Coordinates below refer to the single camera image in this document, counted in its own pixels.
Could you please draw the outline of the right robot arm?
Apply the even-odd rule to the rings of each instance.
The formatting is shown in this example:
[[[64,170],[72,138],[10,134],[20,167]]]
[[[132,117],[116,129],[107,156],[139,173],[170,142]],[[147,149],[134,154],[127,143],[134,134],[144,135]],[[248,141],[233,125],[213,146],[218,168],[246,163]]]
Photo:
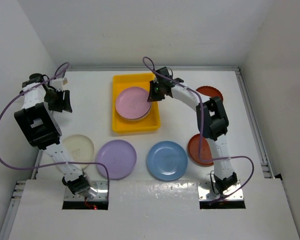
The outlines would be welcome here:
[[[221,195],[237,183],[237,174],[232,167],[227,146],[229,120],[219,97],[209,97],[185,85],[180,78],[155,74],[150,81],[149,102],[164,100],[166,96],[179,100],[196,112],[200,137],[205,138],[214,158],[215,189]]]

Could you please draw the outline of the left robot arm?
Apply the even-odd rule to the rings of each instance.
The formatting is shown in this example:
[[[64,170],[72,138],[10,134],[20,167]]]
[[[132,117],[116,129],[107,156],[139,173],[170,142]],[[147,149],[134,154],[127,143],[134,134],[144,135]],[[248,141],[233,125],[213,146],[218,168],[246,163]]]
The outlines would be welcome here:
[[[44,83],[44,76],[33,73],[29,80],[22,83],[24,102],[14,118],[29,144],[49,155],[54,163],[59,163],[63,173],[62,183],[74,195],[88,198],[91,182],[81,165],[74,159],[61,141],[62,131],[52,112],[69,112],[70,91],[55,88]]]

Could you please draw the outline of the pink plate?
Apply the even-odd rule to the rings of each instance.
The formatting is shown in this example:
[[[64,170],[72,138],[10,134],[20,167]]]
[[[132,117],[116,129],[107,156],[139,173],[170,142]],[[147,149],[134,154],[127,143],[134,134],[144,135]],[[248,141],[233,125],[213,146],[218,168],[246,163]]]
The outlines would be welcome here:
[[[152,107],[151,102],[147,101],[148,96],[148,91],[142,87],[128,87],[115,99],[115,110],[124,118],[139,118]]]

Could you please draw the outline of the lilac plate front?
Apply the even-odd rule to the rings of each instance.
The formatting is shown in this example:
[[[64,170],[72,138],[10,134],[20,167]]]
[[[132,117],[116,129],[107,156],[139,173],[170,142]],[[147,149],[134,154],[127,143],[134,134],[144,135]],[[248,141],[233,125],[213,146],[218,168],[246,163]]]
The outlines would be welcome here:
[[[137,162],[135,148],[125,140],[111,140],[98,151],[95,162],[98,171],[111,180],[120,180],[132,173]]]

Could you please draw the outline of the brown plate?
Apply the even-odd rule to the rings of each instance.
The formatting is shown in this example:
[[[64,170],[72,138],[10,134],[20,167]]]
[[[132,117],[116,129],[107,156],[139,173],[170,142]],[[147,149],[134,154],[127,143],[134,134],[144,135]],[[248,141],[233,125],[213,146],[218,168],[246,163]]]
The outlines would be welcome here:
[[[197,92],[199,92],[200,94],[203,94],[205,96],[208,97],[219,97],[222,101],[224,101],[223,95],[222,93],[215,87],[213,86],[200,86],[196,89]]]
[[[187,151],[190,155],[190,158],[198,165],[203,167],[210,167],[213,165],[212,154],[210,146],[205,138],[201,141],[201,147],[199,152],[199,143],[200,143],[200,134],[194,135],[188,142]]]

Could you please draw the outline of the peach plate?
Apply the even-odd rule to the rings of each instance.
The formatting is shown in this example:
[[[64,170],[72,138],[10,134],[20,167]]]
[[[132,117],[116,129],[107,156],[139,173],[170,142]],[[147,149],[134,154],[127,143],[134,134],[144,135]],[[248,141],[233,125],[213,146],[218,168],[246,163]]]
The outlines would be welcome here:
[[[121,115],[119,115],[119,117],[125,121],[130,121],[130,122],[137,122],[137,121],[141,121],[143,120],[144,118],[146,118],[149,113],[150,113],[151,110],[147,111],[144,115],[142,115],[141,117],[137,117],[137,118],[126,118],[126,117],[123,117]]]

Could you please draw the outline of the blue plate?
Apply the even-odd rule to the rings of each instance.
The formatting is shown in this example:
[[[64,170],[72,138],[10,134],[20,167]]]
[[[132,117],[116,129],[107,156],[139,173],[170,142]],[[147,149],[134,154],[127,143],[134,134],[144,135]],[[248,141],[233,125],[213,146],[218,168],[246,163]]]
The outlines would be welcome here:
[[[184,148],[176,142],[160,141],[149,150],[146,165],[155,179],[171,182],[186,173],[188,156]]]

